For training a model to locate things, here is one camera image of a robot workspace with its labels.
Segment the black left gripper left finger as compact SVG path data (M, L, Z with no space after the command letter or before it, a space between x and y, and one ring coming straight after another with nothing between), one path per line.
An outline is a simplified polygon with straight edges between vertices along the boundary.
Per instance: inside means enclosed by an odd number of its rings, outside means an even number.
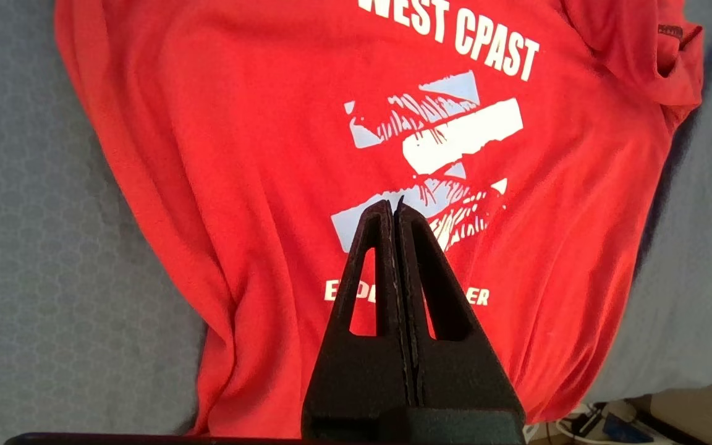
M408 347L388 201L360 217L304 400L304 439L379 441L379 418L410 403ZM374 250L375 336L351 332L365 257Z

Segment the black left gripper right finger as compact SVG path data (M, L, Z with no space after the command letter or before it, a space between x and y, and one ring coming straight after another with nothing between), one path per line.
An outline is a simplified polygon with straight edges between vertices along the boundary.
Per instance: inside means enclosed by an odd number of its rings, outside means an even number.
M400 201L395 225L412 405L500 413L522 427L525 411L423 215Z

